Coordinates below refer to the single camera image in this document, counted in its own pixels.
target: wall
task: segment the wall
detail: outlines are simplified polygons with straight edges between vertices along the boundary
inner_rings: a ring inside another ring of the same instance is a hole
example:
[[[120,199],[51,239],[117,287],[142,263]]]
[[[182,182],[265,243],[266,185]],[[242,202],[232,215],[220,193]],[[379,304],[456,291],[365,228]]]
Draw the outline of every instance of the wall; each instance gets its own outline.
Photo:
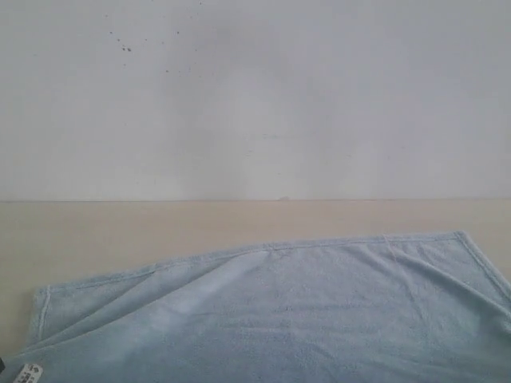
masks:
[[[3,0],[0,199],[511,197],[511,2]]]

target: towel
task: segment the towel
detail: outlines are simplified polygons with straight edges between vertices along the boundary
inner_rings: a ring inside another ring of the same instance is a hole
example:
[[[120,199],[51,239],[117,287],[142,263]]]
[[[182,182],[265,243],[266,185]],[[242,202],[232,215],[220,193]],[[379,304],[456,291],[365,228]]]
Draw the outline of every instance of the towel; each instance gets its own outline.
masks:
[[[505,382],[511,286],[463,232],[270,243],[43,287],[3,360],[0,383]]]

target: light blue towel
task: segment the light blue towel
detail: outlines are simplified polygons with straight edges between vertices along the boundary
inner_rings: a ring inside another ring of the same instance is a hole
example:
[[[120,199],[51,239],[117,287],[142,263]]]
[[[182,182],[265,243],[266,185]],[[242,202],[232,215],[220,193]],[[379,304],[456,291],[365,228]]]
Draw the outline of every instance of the light blue towel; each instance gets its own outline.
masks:
[[[245,247],[40,289],[5,363],[0,383],[510,382],[511,286],[461,232]]]

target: white wall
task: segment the white wall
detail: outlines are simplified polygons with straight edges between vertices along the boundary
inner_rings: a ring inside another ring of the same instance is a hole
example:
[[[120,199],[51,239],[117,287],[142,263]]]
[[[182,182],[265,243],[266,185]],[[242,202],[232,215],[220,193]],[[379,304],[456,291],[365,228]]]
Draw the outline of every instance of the white wall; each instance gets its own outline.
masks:
[[[509,0],[3,0],[0,55],[3,200],[511,196]]]

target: towel label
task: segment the towel label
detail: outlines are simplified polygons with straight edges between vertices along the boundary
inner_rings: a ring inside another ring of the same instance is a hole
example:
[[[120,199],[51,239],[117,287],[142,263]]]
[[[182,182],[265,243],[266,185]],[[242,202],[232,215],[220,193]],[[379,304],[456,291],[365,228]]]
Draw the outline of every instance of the towel label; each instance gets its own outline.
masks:
[[[40,365],[25,364],[13,383],[36,383],[42,375]]]

